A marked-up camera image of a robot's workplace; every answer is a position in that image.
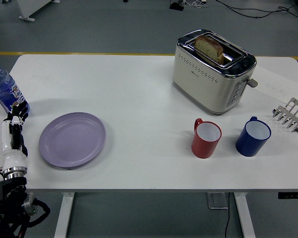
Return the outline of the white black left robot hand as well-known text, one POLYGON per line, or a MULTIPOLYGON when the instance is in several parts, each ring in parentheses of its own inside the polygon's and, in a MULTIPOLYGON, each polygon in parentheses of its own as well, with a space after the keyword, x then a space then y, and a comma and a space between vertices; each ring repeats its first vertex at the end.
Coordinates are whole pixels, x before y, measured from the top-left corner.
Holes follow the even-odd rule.
POLYGON ((27 173, 27 148, 22 135, 23 124, 28 117, 29 105, 26 101, 13 106, 1 125, 1 141, 4 155, 3 176, 22 177, 27 173))

